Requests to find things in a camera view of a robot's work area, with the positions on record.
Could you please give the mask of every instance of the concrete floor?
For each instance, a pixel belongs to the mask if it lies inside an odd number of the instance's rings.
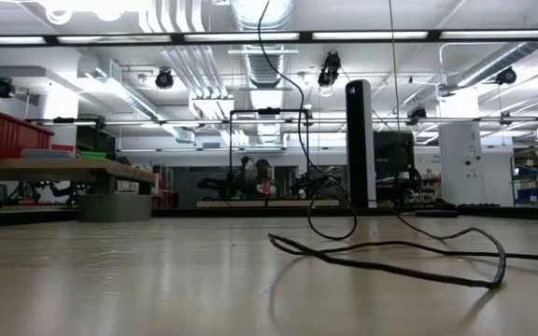
[[[538,253],[538,221],[412,219],[433,232],[486,228],[507,251]],[[346,218],[317,218],[336,233]],[[305,218],[58,222],[0,228],[0,335],[536,335],[538,262],[510,260],[497,291],[299,259],[266,233],[315,247],[405,239],[432,246],[395,218],[361,220],[326,242]],[[449,248],[494,247],[476,234]],[[416,269],[491,278],[495,259],[409,248],[355,253]]]

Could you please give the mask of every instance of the red plastic bin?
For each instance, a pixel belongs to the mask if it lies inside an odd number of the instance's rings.
[[[49,149],[53,132],[0,113],[0,159],[16,159],[22,150]]]

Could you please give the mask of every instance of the ceiling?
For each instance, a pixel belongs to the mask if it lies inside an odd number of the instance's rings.
[[[203,22],[209,31],[221,32],[234,29],[230,6],[214,5],[218,1],[205,0]],[[346,29],[390,29],[389,2],[386,0],[296,0],[293,30],[346,30]],[[392,0],[394,29],[433,28],[538,28],[538,0]],[[142,33],[137,13],[126,13],[113,22],[99,20],[92,13],[75,13],[65,25],[53,25],[45,19],[42,6],[13,0],[0,1],[0,35],[28,34],[102,34]],[[392,111],[440,73],[458,74],[479,63],[492,52],[503,47],[496,45],[447,46],[440,63],[440,46],[434,44],[337,44],[299,45],[289,48],[297,53],[288,56],[286,73],[304,89],[305,103],[312,111],[320,112],[322,118],[337,118],[345,110],[345,74],[333,85],[329,97],[319,95],[315,80],[327,51],[338,51],[344,70],[351,79],[366,78],[373,90],[373,109],[381,116],[392,116]],[[247,107],[247,93],[241,91],[244,77],[243,57],[230,55],[230,49],[239,46],[213,46],[213,53],[237,107]],[[45,48],[45,49],[0,49],[0,66],[40,66],[56,73],[80,89],[92,99],[80,102],[81,114],[100,114],[108,119],[133,118],[134,111],[122,100],[108,92],[93,91],[84,80],[77,78],[78,59],[86,52],[95,53],[115,60],[123,69],[125,83],[136,88],[143,96],[160,108],[168,109],[172,118],[191,119],[188,105],[189,92],[177,80],[171,90],[156,89],[154,78],[162,66],[167,66],[160,52],[153,47],[142,48]],[[394,76],[394,62],[398,73]],[[511,87],[500,87],[501,97],[495,85],[480,85],[478,89],[482,115],[499,114],[501,107],[517,104],[528,99],[538,100],[538,52],[514,65],[518,81]],[[305,78],[299,77],[304,72]],[[297,108],[300,94],[297,90],[285,91],[283,107]],[[436,99],[423,102],[430,115],[435,115]],[[410,106],[403,106],[403,111]],[[538,105],[526,111],[527,115],[538,115]],[[500,125],[484,125],[485,129],[496,130]],[[525,124],[514,130],[533,131],[538,123]],[[245,127],[254,133],[254,127]],[[295,132],[284,126],[285,132]],[[341,125],[322,125],[318,132],[339,132]],[[135,127],[126,131],[133,136],[159,136],[163,130],[146,130]]]

